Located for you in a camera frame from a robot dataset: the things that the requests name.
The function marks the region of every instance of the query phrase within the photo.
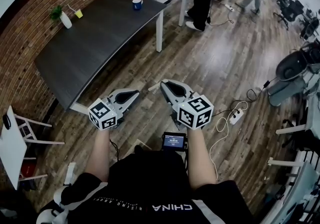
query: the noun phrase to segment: brick wall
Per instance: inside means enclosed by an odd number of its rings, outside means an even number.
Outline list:
[[[83,9],[92,1],[16,0],[0,18],[0,114],[11,104],[17,114],[42,120],[55,97],[34,59],[63,26],[50,20],[50,11],[60,4],[72,17],[67,4]]]

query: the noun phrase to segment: black office chair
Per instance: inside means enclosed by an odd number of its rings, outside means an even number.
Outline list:
[[[293,22],[296,17],[304,12],[304,6],[301,4],[300,1],[291,1],[288,7],[280,5],[281,14],[273,13],[274,15],[278,16],[280,20],[279,23],[283,21],[286,25],[286,30],[289,30],[289,22]]]

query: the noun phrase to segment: cable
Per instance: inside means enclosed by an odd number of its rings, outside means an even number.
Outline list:
[[[234,110],[236,110],[236,109],[224,110],[224,111],[221,111],[221,112],[219,112],[219,113],[216,113],[216,114],[212,115],[212,117],[215,117],[215,116],[217,116],[217,115],[219,115],[219,114],[221,114],[221,113],[223,113],[223,112],[234,111]]]
[[[241,102],[239,102],[239,103],[236,105],[235,109],[236,109],[236,108],[238,107],[238,105],[241,104],[241,103],[246,103],[246,108],[243,109],[243,110],[247,110],[248,107],[249,107],[249,105],[248,105],[248,103],[247,103],[246,101],[241,101]],[[214,161],[212,160],[211,150],[212,150],[212,148],[213,148],[218,142],[220,142],[221,140],[223,140],[223,139],[225,139],[226,137],[228,137],[228,135],[229,135],[229,124],[228,124],[228,120],[229,120],[229,117],[230,117],[231,113],[233,113],[233,110],[229,113],[229,115],[228,115],[227,118],[225,118],[225,117],[219,118],[218,122],[217,122],[216,125],[215,125],[215,128],[216,128],[216,130],[217,130],[219,133],[221,133],[225,128],[227,128],[226,136],[224,136],[224,137],[222,137],[221,139],[217,140],[217,141],[211,146],[211,148],[209,149],[209,157],[210,157],[211,162],[212,162],[213,165],[214,165],[214,169],[215,169],[215,173],[216,173],[216,180],[218,180],[218,171],[217,171],[216,164],[215,164]],[[219,129],[218,129],[218,124],[219,124],[219,122],[220,122],[221,119],[224,119],[224,120],[225,120],[225,123],[224,123],[223,128],[222,128],[221,130],[219,130]]]
[[[188,170],[188,147],[186,147],[185,149],[184,166],[185,166],[185,171],[187,171]]]
[[[222,112],[219,112],[219,113],[213,115],[213,117],[214,117],[214,116],[217,116],[217,115],[219,115],[219,114],[221,114],[221,113],[223,113],[223,112],[230,111],[230,113],[228,114],[228,117],[227,117],[227,118],[225,118],[225,117],[219,118],[218,121],[217,121],[217,123],[216,123],[216,125],[215,125],[215,128],[216,128],[216,130],[217,130],[219,133],[221,133],[225,128],[227,128],[226,136],[224,136],[224,137],[222,137],[221,139],[217,140],[217,141],[210,147],[210,149],[209,149],[209,157],[210,157],[210,159],[211,159],[211,162],[212,162],[213,165],[214,165],[214,169],[215,169],[216,179],[217,179],[217,180],[218,180],[218,171],[217,171],[216,164],[215,164],[214,161],[212,160],[211,150],[212,150],[212,148],[213,148],[218,142],[220,142],[221,140],[225,139],[225,138],[229,135],[229,124],[228,124],[228,120],[229,120],[230,115],[233,114],[234,111],[238,111],[237,107],[238,107],[239,104],[241,104],[241,103],[246,103],[246,108],[243,109],[243,111],[247,110],[248,107],[249,107],[248,102],[249,102],[249,103],[253,103],[253,102],[257,101],[257,100],[259,99],[262,91],[263,91],[265,88],[267,88],[267,87],[270,85],[270,83],[271,83],[272,81],[274,81],[275,79],[277,79],[277,77],[275,77],[274,79],[272,79],[272,80],[270,80],[270,81],[268,80],[268,81],[263,85],[264,87],[262,88],[262,90],[259,92],[258,95],[256,94],[256,92],[255,92],[253,89],[249,89],[249,90],[246,92],[246,93],[247,93],[247,94],[246,94],[246,97],[247,97],[247,99],[248,99],[247,101],[234,100],[234,101],[230,104],[230,109],[229,109],[229,110],[225,110],[225,111],[222,111]],[[251,98],[251,97],[249,96],[249,92],[252,92],[252,93],[254,94],[254,98]],[[239,103],[235,106],[235,108],[232,108],[232,105],[233,105],[235,102],[239,102]],[[224,120],[225,120],[225,123],[224,123],[223,128],[222,128],[221,130],[219,130],[219,129],[218,129],[218,124],[219,124],[219,122],[220,122],[221,119],[224,119]]]
[[[116,159],[117,159],[117,161],[119,161],[119,153],[120,153],[120,150],[119,150],[117,144],[115,144],[112,140],[110,140],[110,142],[111,142],[111,144],[114,146],[114,149],[115,149],[115,151],[116,151]]]
[[[228,20],[225,21],[225,22],[223,22],[223,23],[220,23],[220,24],[211,24],[211,18],[210,18],[210,17],[208,17],[206,21],[207,21],[207,23],[208,23],[210,26],[221,26],[221,25],[226,24],[227,22],[235,23],[234,21],[232,21],[232,20],[229,18],[229,14],[230,14],[230,13],[231,13],[231,10],[228,12],[228,15],[227,15]]]

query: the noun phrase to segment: white vase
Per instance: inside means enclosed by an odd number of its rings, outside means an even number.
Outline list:
[[[62,11],[62,13],[60,15],[60,19],[61,19],[61,22],[64,24],[64,26],[67,29],[69,29],[72,26],[72,23],[71,23],[69,17],[63,11]]]

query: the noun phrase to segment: blue mug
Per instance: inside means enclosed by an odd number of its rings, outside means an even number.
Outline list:
[[[133,0],[132,3],[134,10],[140,10],[142,8],[143,0]]]

